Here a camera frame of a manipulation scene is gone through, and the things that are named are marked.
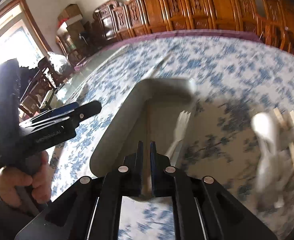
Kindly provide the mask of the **person's left hand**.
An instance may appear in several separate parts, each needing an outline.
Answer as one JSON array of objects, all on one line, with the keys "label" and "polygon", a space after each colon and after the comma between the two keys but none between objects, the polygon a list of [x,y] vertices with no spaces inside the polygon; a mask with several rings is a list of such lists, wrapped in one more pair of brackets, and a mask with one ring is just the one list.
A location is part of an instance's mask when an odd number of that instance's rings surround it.
[{"label": "person's left hand", "polygon": [[0,170],[0,197],[13,208],[22,206],[21,199],[16,192],[17,186],[31,186],[32,197],[39,204],[48,202],[51,198],[52,177],[48,163],[48,153],[41,152],[41,165],[38,172],[33,175],[27,175],[15,167],[5,167]]}]

